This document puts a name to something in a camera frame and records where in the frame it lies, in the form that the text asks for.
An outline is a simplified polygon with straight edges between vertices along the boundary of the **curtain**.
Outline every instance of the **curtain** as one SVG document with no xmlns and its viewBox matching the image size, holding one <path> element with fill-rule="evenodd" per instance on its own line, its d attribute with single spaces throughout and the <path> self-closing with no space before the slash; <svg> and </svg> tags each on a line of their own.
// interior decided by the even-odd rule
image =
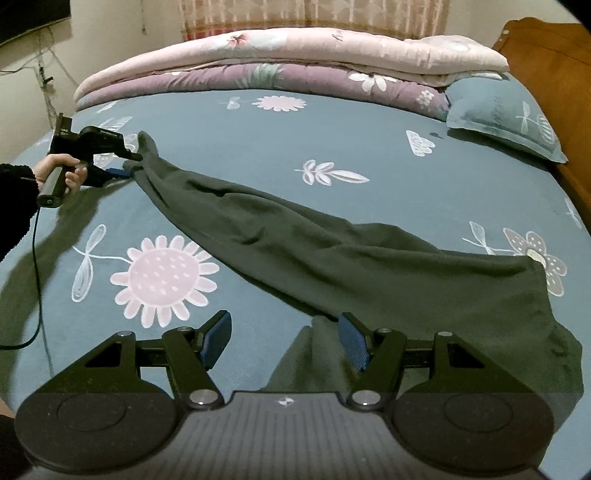
<svg viewBox="0 0 591 480">
<path fill-rule="evenodd" d="M 238 30 L 333 27 L 396 38 L 443 32 L 450 0 L 178 0 L 185 41 Z"/>
</svg>

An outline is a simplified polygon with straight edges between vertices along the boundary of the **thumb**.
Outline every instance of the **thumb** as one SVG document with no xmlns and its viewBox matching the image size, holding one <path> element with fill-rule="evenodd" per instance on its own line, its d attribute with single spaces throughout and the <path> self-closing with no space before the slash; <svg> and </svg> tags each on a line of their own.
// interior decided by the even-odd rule
<svg viewBox="0 0 591 480">
<path fill-rule="evenodd" d="M 60 165 L 64 165 L 66 167 L 75 167 L 80 163 L 80 160 L 68 155 L 67 153 L 54 153 L 48 155 L 47 157 L 56 167 Z"/>
</svg>

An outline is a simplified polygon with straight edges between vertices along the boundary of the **white wall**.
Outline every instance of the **white wall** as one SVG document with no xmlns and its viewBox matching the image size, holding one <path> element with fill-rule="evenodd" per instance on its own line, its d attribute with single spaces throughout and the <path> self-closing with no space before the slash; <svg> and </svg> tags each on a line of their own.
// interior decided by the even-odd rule
<svg viewBox="0 0 591 480">
<path fill-rule="evenodd" d="M 52 27 L 53 50 L 74 79 L 89 75 L 129 57 L 155 50 L 181 38 L 176 0 L 144 0 L 147 35 L 142 33 L 141 0 L 70 0 L 72 18 Z M 50 44 L 43 30 L 43 44 Z M 32 33 L 0 47 L 0 70 L 15 70 L 38 51 Z M 75 85 L 50 53 L 43 57 L 46 75 L 53 76 L 53 105 L 71 115 Z M 33 69 L 0 76 L 0 162 L 10 162 L 50 128 L 43 94 Z"/>
<path fill-rule="evenodd" d="M 445 33 L 464 35 L 492 47 L 509 20 L 524 17 L 577 22 L 556 0 L 451 0 Z"/>
</svg>

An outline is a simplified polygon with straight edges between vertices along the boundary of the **orange leather headboard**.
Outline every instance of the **orange leather headboard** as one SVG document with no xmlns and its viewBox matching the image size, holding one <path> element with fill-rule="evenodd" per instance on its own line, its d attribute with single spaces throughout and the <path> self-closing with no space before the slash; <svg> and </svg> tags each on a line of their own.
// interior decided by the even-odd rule
<svg viewBox="0 0 591 480">
<path fill-rule="evenodd" d="M 569 162 L 553 173 L 591 225 L 591 34 L 580 24 L 508 22 L 493 47 L 540 104 Z"/>
</svg>

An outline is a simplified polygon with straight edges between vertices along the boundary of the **blue pillow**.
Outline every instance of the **blue pillow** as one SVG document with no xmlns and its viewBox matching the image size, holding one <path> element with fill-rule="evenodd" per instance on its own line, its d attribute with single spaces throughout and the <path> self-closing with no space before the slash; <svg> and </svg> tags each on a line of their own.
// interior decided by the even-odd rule
<svg viewBox="0 0 591 480">
<path fill-rule="evenodd" d="M 566 163 L 560 142 L 532 94 L 513 75 L 470 77 L 446 90 L 449 128 L 474 130 L 518 150 Z"/>
</svg>

